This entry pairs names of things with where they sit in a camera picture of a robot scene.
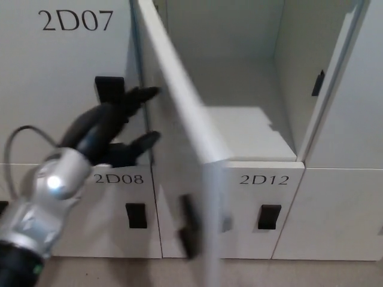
locker number label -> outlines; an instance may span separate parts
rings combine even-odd
[[[38,13],[45,18],[44,31],[75,31],[83,26],[88,31],[103,30],[106,31],[112,18],[113,11],[85,10],[77,14],[72,10],[56,10],[51,13],[47,10],[41,10]]]
[[[143,184],[142,175],[93,175],[97,184]]]
[[[287,175],[284,176],[264,176],[264,175],[242,175],[240,184],[270,184],[270,185],[287,185],[290,178]]]

white cabinet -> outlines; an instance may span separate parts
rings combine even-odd
[[[2,3],[0,150],[25,124],[59,141],[77,116],[99,103],[95,76],[125,77],[126,88],[138,85],[129,10],[120,0],[37,0],[22,8]],[[118,140],[129,142],[144,132],[141,111]],[[50,149],[26,131],[15,141],[12,160],[40,163]],[[149,163],[147,155],[140,163]]]
[[[150,166],[98,166],[83,192],[55,255],[162,257]]]
[[[124,77],[138,86],[128,1],[5,0],[0,9],[0,150],[18,126],[33,124],[59,141],[83,112],[99,104],[96,76]],[[144,112],[129,121],[117,140],[128,143],[145,133]],[[15,140],[11,161],[16,186],[51,146],[32,132]],[[55,250],[60,256],[160,258],[150,161],[138,167],[106,170],[91,177]],[[120,182],[114,183],[118,175]],[[144,184],[127,184],[142,175]],[[9,199],[0,178],[1,199]],[[147,228],[130,228],[126,204],[144,204]]]
[[[365,5],[331,104],[325,110],[306,165],[341,169],[383,168],[383,31],[381,1]]]
[[[382,11],[381,1],[364,5],[275,259],[383,257]]]
[[[307,168],[273,259],[383,256],[383,170]]]
[[[163,135],[154,149],[163,256],[182,256],[188,194],[206,258],[271,258],[361,4],[168,0],[166,12],[158,6],[165,25],[150,0],[135,4],[144,84],[162,88],[148,111]],[[290,182],[253,184],[278,175]],[[257,225],[263,205],[281,206],[266,231]]]

locker shelf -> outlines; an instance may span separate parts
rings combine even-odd
[[[272,60],[184,59],[232,160],[295,161]]]

locker door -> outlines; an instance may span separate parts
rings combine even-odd
[[[25,124],[38,126],[58,141],[76,117],[99,103],[96,76],[123,77],[126,89],[138,85],[129,11],[129,3],[121,0],[2,2],[1,151],[11,131]],[[128,143],[144,133],[144,114],[139,111],[117,140]],[[31,132],[17,137],[11,156],[16,187],[50,151],[51,146]],[[144,184],[91,178],[56,254],[161,257],[148,154],[139,163],[142,166],[117,171],[95,169],[95,174],[142,175]],[[2,178],[0,186],[1,199],[8,199]],[[125,204],[134,203],[146,204],[145,230],[129,228]]]
[[[148,105],[162,133],[154,149],[154,183],[165,191],[176,230],[199,286],[220,286],[219,234],[225,210],[224,161],[230,156],[211,124],[150,0],[135,1],[145,86],[161,94]]]
[[[366,1],[310,147],[312,168],[383,168],[383,3]]]

locker compartment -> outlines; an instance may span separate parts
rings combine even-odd
[[[307,167],[382,169],[382,1],[368,1],[332,104],[326,108],[306,159]]]
[[[219,257],[270,258],[280,229],[257,233],[254,232],[256,218],[249,216],[238,223],[236,216],[243,217],[243,211],[256,217],[255,206],[260,209],[262,205],[283,202],[280,224],[273,223],[275,228],[281,228],[303,171],[303,164],[294,163],[297,154],[293,138],[298,150],[301,150],[300,145],[302,150],[306,148],[308,143],[303,143],[306,129],[308,136],[314,130],[308,128],[311,114],[316,102],[319,105],[316,109],[321,109],[327,93],[324,90],[329,87],[325,82],[320,95],[311,96],[314,86],[318,93],[317,76],[322,70],[328,82],[335,76],[359,6],[344,2],[335,5],[329,1],[295,5],[287,1],[283,7],[282,1],[262,4],[253,1],[248,5],[260,5],[262,9],[237,5],[238,9],[233,11],[234,5],[229,8],[225,2],[209,7],[210,4],[194,1],[193,5],[191,1],[169,1],[166,13],[161,13],[159,6],[159,14],[167,15],[168,36],[150,0],[134,3],[143,82],[145,86],[162,88],[162,94],[149,103],[148,115],[150,127],[162,133],[162,140],[154,149],[154,184],[159,193],[157,198],[163,199],[159,204],[163,256],[190,256],[194,251],[191,245],[200,245],[196,253],[205,260],[199,266],[208,264],[215,270],[202,270],[203,275],[198,278],[207,281],[218,277]],[[256,11],[259,17],[246,17],[240,13],[244,11]],[[277,37],[280,18],[281,30]],[[245,29],[250,19],[267,20],[264,24],[272,25],[258,25],[262,27],[258,34],[256,30]],[[303,31],[293,33],[298,28]],[[302,47],[307,49],[305,53],[300,50]],[[285,62],[293,57],[291,63]],[[302,71],[291,72],[291,69]],[[303,80],[310,74],[311,81]],[[285,107],[284,102],[299,108],[293,111],[288,105]],[[288,123],[289,112],[301,113],[299,125],[292,119],[293,124]],[[313,121],[318,115],[318,111],[314,112]],[[241,172],[236,167],[230,168],[232,163],[253,166],[249,174],[255,176],[262,172],[257,164],[262,166],[269,162],[271,169],[277,169],[285,161],[286,172],[295,174],[294,184],[281,186],[275,193],[273,188],[265,188],[262,194],[270,190],[269,195],[254,197],[248,209],[240,204],[232,206],[232,194],[240,189],[240,183],[233,177]],[[244,194],[244,198],[251,197],[251,192],[244,191]],[[183,232],[188,229],[180,202],[184,195],[192,195],[202,225],[196,244],[190,244],[194,235],[185,239]],[[222,231],[229,229],[225,225],[230,222],[233,230],[220,236]],[[222,238],[227,239],[217,248]],[[255,238],[268,243],[264,251],[255,248]],[[242,244],[243,249],[237,247],[236,242]],[[225,254],[222,248],[230,251]]]
[[[96,167],[54,254],[161,258],[150,167]]]
[[[383,170],[307,168],[273,259],[383,257]]]
[[[271,259],[303,171],[302,163],[228,163],[233,224],[221,235],[222,258]]]
[[[0,11],[0,150],[7,136],[25,124],[36,125],[59,141],[77,116],[99,103],[96,76],[124,77],[126,89],[138,86],[129,9],[129,3],[121,1],[105,5],[102,1],[38,0],[25,3],[23,9],[14,1],[4,2]],[[113,11],[112,15],[101,13],[105,10]],[[95,30],[92,13],[98,21]],[[73,29],[75,17],[78,28]],[[129,142],[144,132],[144,115],[139,111],[118,140]],[[50,149],[25,131],[15,141],[12,161],[40,163]],[[149,164],[147,155],[140,163]]]
[[[196,88],[195,104],[229,159],[302,161],[360,7],[351,0],[170,0],[159,11]],[[173,96],[186,103],[191,95]]]

